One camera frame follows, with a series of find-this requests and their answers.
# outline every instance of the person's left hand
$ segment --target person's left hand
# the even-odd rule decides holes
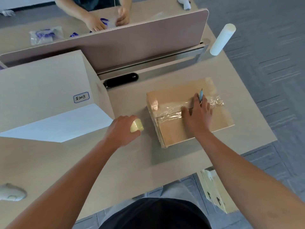
[[[130,10],[125,7],[119,8],[119,17],[116,20],[116,26],[124,26],[130,22]]]
[[[137,119],[135,115],[119,116],[108,127],[103,141],[112,144],[118,149],[128,145],[134,139],[141,135],[141,131],[130,132],[132,123]]]

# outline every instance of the tan box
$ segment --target tan box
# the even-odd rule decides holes
[[[212,78],[203,78],[191,81],[188,84],[152,91],[147,93],[147,107],[154,122],[161,147],[194,138],[185,129],[181,118],[181,107],[185,106],[191,111],[193,96],[203,89],[208,102],[214,108],[211,131],[215,132],[234,125],[229,111],[218,95]]]
[[[226,213],[238,211],[237,206],[229,196],[216,171],[212,167],[197,172],[197,175],[208,200]]]

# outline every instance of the cardboard box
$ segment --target cardboard box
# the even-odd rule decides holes
[[[197,172],[206,198],[224,212],[238,211],[213,167]]]
[[[199,93],[201,89],[203,89],[208,102],[214,108],[211,131],[215,132],[234,125],[231,115],[218,95],[210,77],[191,81],[175,88],[148,92],[147,107],[154,122],[161,147],[166,148],[194,137],[183,125],[181,107],[185,106],[191,111],[193,96],[196,92]]]
[[[63,142],[108,127],[107,90],[78,50],[0,71],[0,136]]]

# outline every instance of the hand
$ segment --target hand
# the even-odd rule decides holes
[[[107,26],[95,15],[88,12],[88,14],[83,19],[84,23],[86,23],[89,30],[92,32],[106,30]]]
[[[130,22],[130,11],[125,7],[119,8],[119,17],[116,20],[116,26],[127,25]]]
[[[103,141],[112,144],[116,149],[132,142],[141,135],[140,130],[130,132],[130,127],[135,119],[137,119],[135,115],[119,116],[108,127]]]
[[[192,115],[190,115],[186,107],[182,107],[182,118],[185,127],[196,137],[197,139],[206,131],[210,131],[210,124],[212,120],[213,109],[205,96],[202,97],[202,103],[200,106],[198,93],[194,95],[194,108]]]

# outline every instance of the white cardboard box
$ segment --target white cardboard box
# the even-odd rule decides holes
[[[107,90],[78,50],[0,70],[0,136],[63,142],[108,127]]]

